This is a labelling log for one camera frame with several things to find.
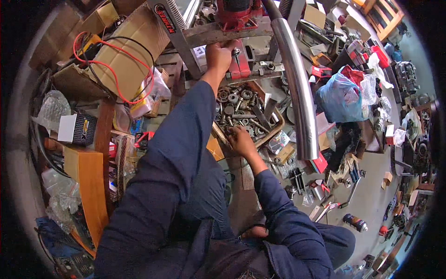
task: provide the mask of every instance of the blue plastic bag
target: blue plastic bag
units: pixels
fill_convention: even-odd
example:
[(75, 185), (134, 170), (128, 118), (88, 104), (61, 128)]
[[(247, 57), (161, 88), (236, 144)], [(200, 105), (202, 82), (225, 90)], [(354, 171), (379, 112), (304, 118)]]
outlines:
[(342, 69), (316, 92), (318, 106), (331, 123), (364, 121), (359, 86), (341, 74)]

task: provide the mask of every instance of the red box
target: red box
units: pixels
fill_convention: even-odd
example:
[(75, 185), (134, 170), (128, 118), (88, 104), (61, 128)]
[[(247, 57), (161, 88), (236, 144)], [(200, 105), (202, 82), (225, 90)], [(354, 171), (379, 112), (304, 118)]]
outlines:
[(108, 156), (110, 158), (116, 157), (116, 144), (114, 144), (113, 142), (110, 142), (108, 146)]
[(387, 68), (389, 66), (389, 62), (383, 50), (379, 46), (372, 46), (370, 49), (372, 50), (372, 53), (376, 52), (378, 55), (378, 58), (380, 59), (379, 66), (381, 69)]
[(325, 168), (327, 168), (328, 166), (327, 161), (325, 160), (324, 156), (320, 151), (319, 151), (319, 158), (310, 160), (310, 163), (313, 165), (313, 168), (317, 173), (323, 173)]
[(395, 125), (394, 124), (387, 125), (386, 144), (395, 145), (395, 143), (393, 142), (393, 133), (395, 133)]

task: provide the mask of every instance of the red wire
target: red wire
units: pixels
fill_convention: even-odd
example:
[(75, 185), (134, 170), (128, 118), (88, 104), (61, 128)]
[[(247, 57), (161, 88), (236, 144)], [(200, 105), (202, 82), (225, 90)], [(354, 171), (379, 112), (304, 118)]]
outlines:
[[(76, 54), (76, 48), (75, 48), (75, 45), (76, 45), (76, 42), (78, 41), (79, 36), (82, 35), (82, 34), (84, 34), (84, 33), (87, 33), (87, 32), (84, 31), (84, 32), (81, 32), (79, 35), (77, 35), (77, 37), (74, 39), (74, 43), (73, 43), (73, 53), (74, 53), (74, 56), (75, 56), (76, 59), (78, 59), (80, 62), (86, 62), (86, 60), (81, 59), (81, 58)], [(133, 56), (133, 55), (131, 55), (130, 53), (128, 53), (127, 51), (123, 50), (123, 49), (120, 48), (120, 47), (117, 47), (117, 46), (115, 46), (115, 45), (109, 44), (109, 43), (107, 43), (107, 42), (105, 42), (105, 41), (102, 41), (102, 40), (99, 41), (99, 42), (101, 42), (101, 43), (103, 43), (103, 44), (105, 44), (105, 45), (107, 45), (107, 46), (116, 48), (116, 49), (118, 49), (118, 50), (124, 52), (125, 54), (127, 54), (128, 56), (130, 56), (130, 57), (133, 58), (134, 60), (136, 60), (136, 61), (138, 61), (139, 63), (141, 63), (144, 67), (146, 67), (146, 68), (149, 70), (149, 73), (148, 73), (147, 76), (145, 77), (145, 78), (147, 78), (147, 77), (149, 76), (149, 74), (150, 74), (150, 76), (152, 77), (152, 84), (151, 84), (151, 86), (150, 86), (149, 91), (148, 91), (147, 94), (146, 94), (143, 98), (141, 98), (140, 100), (135, 101), (135, 102), (131, 102), (131, 101), (125, 99), (125, 98), (122, 96), (121, 91), (119, 90), (119, 86), (118, 86), (118, 77), (116, 76), (116, 73), (115, 73), (115, 71), (112, 69), (112, 67), (110, 67), (109, 65), (107, 65), (107, 64), (105, 64), (104, 62), (101, 62), (101, 61), (88, 60), (89, 63), (95, 63), (95, 64), (104, 65), (105, 67), (107, 67), (107, 68), (111, 71), (111, 73), (112, 73), (113, 76), (115, 77), (116, 89), (117, 89), (117, 91), (118, 91), (118, 94), (119, 94), (119, 96), (121, 97), (121, 99), (122, 99), (124, 102), (129, 103), (129, 104), (137, 104), (137, 103), (141, 102), (142, 100), (144, 100), (144, 99), (150, 94), (150, 92), (152, 91), (152, 88), (153, 88), (153, 73), (152, 73), (152, 70), (150, 69), (150, 67), (147, 66), (144, 62), (142, 62), (142, 61), (139, 60), (138, 58), (136, 58), (135, 56)]]

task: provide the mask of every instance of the washer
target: washer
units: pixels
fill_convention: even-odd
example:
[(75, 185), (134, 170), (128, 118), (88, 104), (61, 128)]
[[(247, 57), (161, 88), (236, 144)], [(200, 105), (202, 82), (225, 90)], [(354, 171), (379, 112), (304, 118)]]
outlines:
[(242, 98), (245, 100), (249, 100), (250, 98), (252, 98), (252, 91), (250, 90), (243, 90), (242, 91)]
[(260, 135), (263, 135), (264, 133), (265, 133), (265, 131), (264, 130), (262, 130), (262, 129), (260, 129), (259, 127), (256, 127), (255, 129), (254, 129), (254, 133), (257, 135), (257, 136), (260, 136)]
[(229, 94), (227, 100), (231, 104), (236, 104), (239, 101), (239, 97), (237, 96), (237, 94)]

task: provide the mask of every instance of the red container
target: red container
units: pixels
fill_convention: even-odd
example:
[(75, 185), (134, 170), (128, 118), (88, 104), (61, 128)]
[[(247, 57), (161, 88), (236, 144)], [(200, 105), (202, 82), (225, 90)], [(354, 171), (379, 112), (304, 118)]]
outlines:
[(376, 52), (378, 55), (378, 58), (380, 59), (379, 66), (381, 69), (387, 68), (389, 66), (389, 62), (387, 60), (386, 54), (382, 51), (382, 49), (379, 46), (372, 46), (370, 48), (372, 50), (372, 53)]

